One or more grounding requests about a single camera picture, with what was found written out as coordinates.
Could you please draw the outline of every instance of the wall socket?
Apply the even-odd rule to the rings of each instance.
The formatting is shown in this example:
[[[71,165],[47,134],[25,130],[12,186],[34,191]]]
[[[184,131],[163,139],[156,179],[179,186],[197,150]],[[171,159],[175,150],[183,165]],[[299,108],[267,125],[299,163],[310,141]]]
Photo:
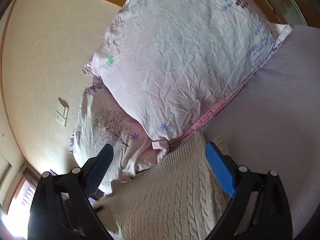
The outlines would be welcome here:
[[[60,114],[58,111],[56,111],[56,120],[58,123],[60,123],[62,126],[66,127],[67,126],[67,119]]]

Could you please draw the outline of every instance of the cable knit pattern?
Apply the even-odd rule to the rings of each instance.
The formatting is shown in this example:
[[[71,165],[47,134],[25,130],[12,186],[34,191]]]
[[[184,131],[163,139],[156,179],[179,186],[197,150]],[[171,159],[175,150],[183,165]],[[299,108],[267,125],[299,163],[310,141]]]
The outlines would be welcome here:
[[[150,170],[112,182],[113,193],[96,204],[103,225],[128,240],[205,239],[227,206],[205,145],[197,132]]]

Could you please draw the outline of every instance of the gray bed sheet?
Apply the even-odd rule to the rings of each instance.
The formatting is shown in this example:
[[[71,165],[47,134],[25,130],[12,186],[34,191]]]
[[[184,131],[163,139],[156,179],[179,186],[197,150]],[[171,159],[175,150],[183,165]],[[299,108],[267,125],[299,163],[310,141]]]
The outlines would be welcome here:
[[[221,135],[238,165],[278,171],[296,236],[320,202],[320,29],[295,26],[202,131]]]

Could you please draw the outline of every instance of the brown tree pattern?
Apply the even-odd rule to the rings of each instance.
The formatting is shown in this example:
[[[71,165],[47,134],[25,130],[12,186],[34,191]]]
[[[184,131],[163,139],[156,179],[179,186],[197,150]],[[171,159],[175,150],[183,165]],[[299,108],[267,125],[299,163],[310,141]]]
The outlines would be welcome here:
[[[129,146],[123,141],[122,137],[129,133],[131,127],[124,122],[123,117],[116,111],[102,108],[101,111],[94,114],[93,124],[98,127],[101,143],[108,142],[114,145],[120,142],[127,147]]]

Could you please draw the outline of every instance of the purple flower print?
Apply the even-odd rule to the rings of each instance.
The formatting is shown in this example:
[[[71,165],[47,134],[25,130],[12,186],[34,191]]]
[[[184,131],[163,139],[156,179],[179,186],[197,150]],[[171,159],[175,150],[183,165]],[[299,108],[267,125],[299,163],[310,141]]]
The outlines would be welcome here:
[[[168,130],[168,129],[171,129],[171,125],[167,125],[166,123],[164,123],[164,124],[161,124],[160,125],[160,129],[162,129],[163,131],[164,130]]]
[[[134,141],[135,141],[135,140],[139,141],[140,136],[139,136],[138,133],[134,133],[134,134],[131,135],[131,139],[133,139]]]

